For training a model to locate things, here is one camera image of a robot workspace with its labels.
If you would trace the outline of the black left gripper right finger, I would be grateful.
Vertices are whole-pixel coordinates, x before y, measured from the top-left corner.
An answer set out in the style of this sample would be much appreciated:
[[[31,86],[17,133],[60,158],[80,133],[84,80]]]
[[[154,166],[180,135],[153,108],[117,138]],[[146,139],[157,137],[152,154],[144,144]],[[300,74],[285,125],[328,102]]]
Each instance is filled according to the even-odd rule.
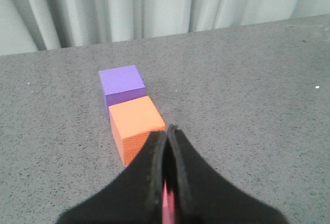
[[[288,223],[277,209],[218,174],[182,130],[167,131],[167,185],[175,223]]]

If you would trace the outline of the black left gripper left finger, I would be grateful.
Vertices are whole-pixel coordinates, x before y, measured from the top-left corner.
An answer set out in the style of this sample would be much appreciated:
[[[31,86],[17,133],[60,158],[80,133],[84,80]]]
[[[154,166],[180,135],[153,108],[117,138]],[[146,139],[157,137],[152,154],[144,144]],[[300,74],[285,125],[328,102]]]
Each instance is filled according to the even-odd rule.
[[[64,212],[58,223],[161,223],[162,160],[167,136],[151,132],[138,155],[109,185]]]

